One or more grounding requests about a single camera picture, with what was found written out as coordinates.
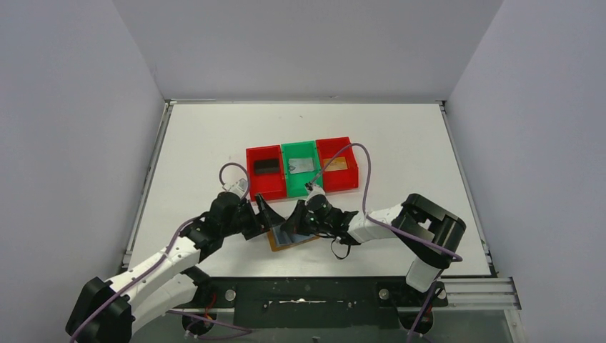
purple cable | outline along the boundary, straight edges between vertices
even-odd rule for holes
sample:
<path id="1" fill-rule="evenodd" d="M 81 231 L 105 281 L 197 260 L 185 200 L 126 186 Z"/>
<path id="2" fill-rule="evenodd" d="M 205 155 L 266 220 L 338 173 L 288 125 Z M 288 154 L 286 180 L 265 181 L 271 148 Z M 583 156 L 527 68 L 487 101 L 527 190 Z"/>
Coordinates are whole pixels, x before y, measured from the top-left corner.
<path id="1" fill-rule="evenodd" d="M 198 336 L 198 339 L 203 339 L 203 340 L 209 340 L 209 341 L 220 341 L 223 339 L 231 339 L 231 338 L 236 338 L 236 337 L 241 337 L 241 336 L 245 336 L 247 334 L 251 334 L 252 330 L 251 329 L 247 329 L 246 327 L 239 327 L 237 325 L 233 325 L 233 324 L 227 324 L 227 323 L 223 323 L 223 322 L 218 322 L 216 320 L 212 320 L 212 319 L 208 319 L 208 318 L 204 318 L 202 316 L 199 316 L 197 314 L 192 314 L 192 313 L 187 313 L 187 312 L 181 312 L 181 311 L 175 311 L 175 310 L 170 310 L 167 311 L 167 313 L 170 314 L 177 314 L 179 316 L 185 316 L 185 317 L 189 317 L 189 318 L 193 318 L 193 319 L 197 319 L 198 321 L 203 321 L 203 322 L 208 322 L 208 323 L 212 323 L 215 325 L 219 325 L 221 327 L 228 327 L 230 329 L 234 329 L 234 330 L 238 330 L 238 331 L 242 331 L 241 333 L 238 334 L 229 334 L 227 336 L 220 336 L 220 337 L 204 337 L 204 336 Z"/>
<path id="2" fill-rule="evenodd" d="M 369 221 L 371 221 L 372 223 L 375 223 L 376 225 L 380 225 L 381 227 L 384 227 L 386 229 L 390 229 L 392 230 L 394 233 L 406 237 L 408 239 L 412 239 L 415 242 L 419 242 L 423 245 L 425 245 L 426 247 L 435 249 L 441 253 L 444 253 L 448 256 L 451 256 L 453 258 L 453 261 L 455 262 L 461 262 L 463 260 L 463 258 L 461 256 L 459 256 L 458 254 L 455 254 L 454 252 L 451 252 L 450 250 L 441 247 L 435 243 L 432 243 L 430 241 L 426 241 L 425 239 L 421 239 L 417 236 L 414 236 L 412 234 L 409 234 L 407 232 L 403 232 L 402 230 L 395 228 L 391 225 L 379 222 L 378 220 L 371 218 L 371 216 L 369 216 L 366 213 L 366 198 L 368 197 L 368 185 L 370 184 L 370 172 L 372 170 L 371 168 L 371 163 L 370 163 L 370 154 L 368 153 L 368 149 L 366 149 L 366 147 L 360 143 L 350 143 L 346 146 L 344 146 L 341 150 L 339 150 L 339 152 L 337 152 L 331 159 L 330 161 L 328 161 L 328 163 L 326 163 L 324 165 L 324 168 L 322 168 L 321 171 L 319 171 L 318 174 L 316 174 L 316 176 L 310 181 L 310 183 L 314 183 L 316 182 L 316 180 L 318 180 L 318 178 L 320 178 L 320 175 L 322 175 L 324 173 L 324 171 L 326 170 L 326 168 L 332 163 L 332 161 L 334 159 L 336 159 L 340 154 L 342 154 L 345 150 L 347 150 L 348 148 L 351 148 L 352 146 L 359 146 L 360 148 L 362 148 L 362 150 L 364 150 L 364 153 L 366 154 L 366 160 L 368 161 L 368 175 L 366 176 L 366 184 L 364 185 L 364 195 L 362 196 L 362 213 L 364 213 L 364 215 L 366 216 L 366 218 L 368 218 Z"/>
<path id="3" fill-rule="evenodd" d="M 219 182 L 221 182 L 222 186 L 225 184 L 225 182 L 223 181 L 223 171 L 228 166 L 237 166 L 238 168 L 240 168 L 246 174 L 246 177 L 247 177 L 247 189 L 244 192 L 244 196 L 242 197 L 243 199 L 246 198 L 247 195 L 248 195 L 248 193 L 250 192 L 250 175 L 248 174 L 248 171 L 246 170 L 246 168 L 244 168 L 240 163 L 227 162 L 226 164 L 223 164 L 223 166 L 221 167 L 221 169 L 219 169 Z"/>
<path id="4" fill-rule="evenodd" d="M 82 332 L 82 330 L 85 328 L 85 326 L 88 325 L 88 324 L 90 324 L 90 322 L 92 322 L 92 320 L 95 319 L 95 317 L 98 316 L 99 313 L 101 313 L 101 311 L 103 311 L 104 309 L 106 309 L 114 300 L 118 299 L 118 297 L 121 297 L 123 293 L 125 293 L 127 290 L 129 290 L 131 287 L 133 287 L 135 284 L 137 284 L 139 281 L 141 281 L 147 275 L 151 274 L 151 272 L 153 272 L 154 270 L 156 270 L 156 268 L 158 268 L 160 266 L 160 264 L 162 264 L 162 262 L 164 262 L 164 260 L 167 259 L 167 255 L 171 251 L 172 247 L 174 246 L 174 243 L 177 240 L 177 238 L 179 238 L 179 233 L 181 232 L 181 230 L 183 230 L 183 228 L 185 228 L 187 225 L 191 224 L 196 219 L 198 219 L 198 217 L 194 217 L 194 218 L 188 219 L 187 221 L 185 221 L 185 223 L 181 224 L 179 226 L 179 228 L 175 231 L 175 233 L 172 235 L 172 238 L 171 238 L 171 240 L 169 242 L 169 245 L 167 245 L 166 254 L 163 254 L 160 257 L 160 259 L 158 260 L 158 262 L 156 262 L 148 270 L 146 270 L 145 272 L 143 272 L 143 274 L 141 274 L 139 277 L 137 277 L 136 279 L 134 279 L 131 282 L 129 282 L 126 286 L 122 287 L 122 289 L 120 289 L 118 292 L 116 292 L 116 294 L 112 295 L 109 299 L 107 299 L 88 318 L 86 318 L 82 322 L 82 324 L 80 324 L 80 326 L 78 327 L 78 329 L 76 329 L 76 331 L 74 331 L 74 333 L 72 334 L 72 336 L 69 338 L 69 343 L 74 343 L 76 341 L 76 338 L 78 338 L 78 336 L 80 335 L 80 333 Z"/>
<path id="5" fill-rule="evenodd" d="M 408 331 L 406 343 L 412 342 L 412 333 L 414 332 L 414 329 L 417 328 L 417 325 L 421 321 L 421 318 L 423 318 L 423 314 L 425 314 L 425 311 L 427 311 L 427 306 L 429 306 L 429 301 L 434 296 L 437 279 L 439 278 L 440 275 L 442 275 L 443 271 L 444 270 L 440 270 L 437 273 L 435 280 L 433 281 L 432 285 L 429 287 L 429 291 L 427 291 L 427 297 L 425 298 L 425 301 L 423 302 L 423 305 L 421 306 L 421 310 L 419 311 L 419 314 L 417 314 L 417 318 L 414 318 L 414 322 L 412 323 L 412 326 L 410 327 L 410 331 Z"/>

